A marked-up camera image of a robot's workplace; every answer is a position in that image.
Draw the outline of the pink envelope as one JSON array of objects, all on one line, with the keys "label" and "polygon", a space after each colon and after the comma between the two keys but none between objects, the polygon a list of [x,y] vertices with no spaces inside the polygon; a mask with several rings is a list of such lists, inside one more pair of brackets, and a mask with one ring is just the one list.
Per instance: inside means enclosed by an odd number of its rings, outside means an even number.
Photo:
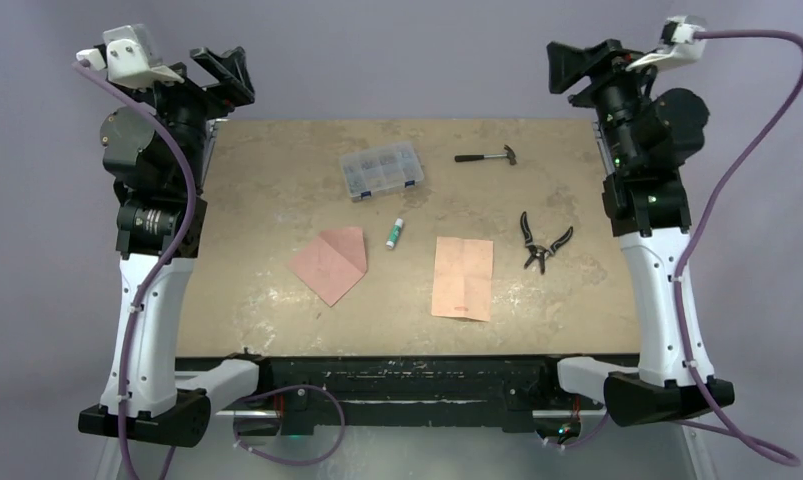
[{"label": "pink envelope", "polygon": [[327,306],[334,306],[368,271],[362,228],[322,230],[288,268]]}]

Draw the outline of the green white glue stick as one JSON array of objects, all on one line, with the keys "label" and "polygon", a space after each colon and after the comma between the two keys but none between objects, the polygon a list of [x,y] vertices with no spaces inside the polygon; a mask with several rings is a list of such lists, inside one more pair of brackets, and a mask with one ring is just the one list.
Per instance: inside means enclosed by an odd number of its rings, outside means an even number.
[{"label": "green white glue stick", "polygon": [[397,218],[393,223],[390,234],[388,235],[388,238],[385,242],[385,246],[389,250],[393,250],[396,247],[400,234],[403,230],[404,224],[405,222],[402,218]]}]

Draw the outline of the lined paper letter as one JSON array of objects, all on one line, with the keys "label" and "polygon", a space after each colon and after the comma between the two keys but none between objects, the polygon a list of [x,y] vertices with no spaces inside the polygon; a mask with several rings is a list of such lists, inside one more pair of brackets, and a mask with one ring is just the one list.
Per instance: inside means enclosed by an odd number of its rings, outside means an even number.
[{"label": "lined paper letter", "polygon": [[489,322],[493,266],[492,241],[438,237],[431,314]]}]

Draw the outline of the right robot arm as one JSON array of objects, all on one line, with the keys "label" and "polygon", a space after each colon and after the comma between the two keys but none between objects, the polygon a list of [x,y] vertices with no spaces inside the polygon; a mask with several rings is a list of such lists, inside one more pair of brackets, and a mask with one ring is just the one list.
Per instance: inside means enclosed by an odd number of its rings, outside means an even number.
[{"label": "right robot arm", "polygon": [[539,379],[541,399],[561,407],[576,394],[591,398],[621,427],[733,404],[734,386],[706,353],[685,260],[692,219],[680,170],[704,146],[705,102],[682,88],[652,96],[656,68],[613,39],[585,49],[552,42],[546,52],[550,92],[597,116],[602,203],[631,276],[640,353],[634,368],[562,359]]}]

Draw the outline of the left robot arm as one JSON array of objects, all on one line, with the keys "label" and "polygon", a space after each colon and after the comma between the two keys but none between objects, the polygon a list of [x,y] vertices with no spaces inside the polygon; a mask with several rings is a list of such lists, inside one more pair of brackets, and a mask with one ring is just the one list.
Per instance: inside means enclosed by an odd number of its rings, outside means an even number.
[{"label": "left robot arm", "polygon": [[213,76],[193,82],[182,63],[153,65],[133,41],[81,53],[79,71],[120,100],[100,128],[103,167],[119,203],[116,249],[121,313],[99,402],[81,412],[83,433],[191,448],[211,417],[240,399],[261,409],[275,382],[255,355],[234,354],[193,380],[175,375],[179,325],[200,252],[203,185],[217,124],[255,91],[242,47],[191,51]]}]

